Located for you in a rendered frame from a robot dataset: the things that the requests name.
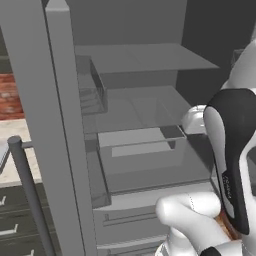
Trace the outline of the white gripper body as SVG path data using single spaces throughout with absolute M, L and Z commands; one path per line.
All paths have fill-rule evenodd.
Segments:
M 182 118 L 182 128 L 186 134 L 205 134 L 203 120 L 205 105 L 196 105 L 190 108 Z

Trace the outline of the clear shallow fridge tray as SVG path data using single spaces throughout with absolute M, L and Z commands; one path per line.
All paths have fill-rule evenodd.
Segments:
M 186 136 L 174 126 L 99 133 L 99 146 L 112 157 L 172 151 Z

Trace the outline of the glass fridge shelf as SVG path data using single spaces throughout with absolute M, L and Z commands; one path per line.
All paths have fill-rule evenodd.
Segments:
M 188 140 L 166 142 L 167 151 L 112 157 L 96 137 L 87 138 L 87 162 L 94 199 L 207 182 L 210 172 Z
M 100 73 L 216 69 L 217 65 L 176 43 L 76 46 Z
M 83 117 L 86 133 L 180 125 L 189 103 L 172 86 L 111 89 L 106 112 Z

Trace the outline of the clear fridge door bin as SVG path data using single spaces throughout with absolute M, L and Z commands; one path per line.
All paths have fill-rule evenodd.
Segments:
M 105 113 L 108 110 L 107 89 L 90 56 L 77 56 L 80 106 L 83 115 Z

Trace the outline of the pale grey fridge drawer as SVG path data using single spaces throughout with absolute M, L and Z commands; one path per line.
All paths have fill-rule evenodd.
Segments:
M 159 198 L 180 193 L 208 192 L 209 182 L 117 195 L 112 204 L 93 210 L 98 245 L 164 235 L 168 228 L 155 214 Z
M 98 245 L 98 256 L 154 256 L 165 235 L 116 244 Z

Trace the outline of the grey fridge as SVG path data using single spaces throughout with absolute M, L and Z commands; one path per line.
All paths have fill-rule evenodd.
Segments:
M 256 0 L 65 0 L 70 8 L 76 46 L 176 43 L 217 65 L 216 69 L 98 73 L 111 89 L 172 86 L 190 108 L 206 105 L 228 80 L 231 69 L 228 33 L 236 7 Z M 206 134 L 186 134 L 178 126 L 211 177 L 217 177 L 213 150 Z M 92 211 L 112 204 L 111 197 L 94 199 Z

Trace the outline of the grey fridge door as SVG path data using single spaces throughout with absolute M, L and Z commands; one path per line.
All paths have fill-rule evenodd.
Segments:
M 98 256 L 65 0 L 0 0 L 0 28 L 63 256 Z

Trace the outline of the dark drawer front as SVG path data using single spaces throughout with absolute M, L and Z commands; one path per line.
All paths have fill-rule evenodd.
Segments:
M 34 249 L 34 256 L 46 256 L 38 236 L 20 237 L 0 241 L 0 256 L 23 256 Z
M 0 213 L 26 209 L 29 207 L 27 198 L 22 186 L 11 186 L 0 188 L 0 200 L 6 196 L 4 206 L 0 206 Z
M 34 235 L 38 233 L 34 218 L 29 210 L 0 213 L 0 231 L 13 229 L 19 224 L 17 233 L 0 237 L 0 240 Z

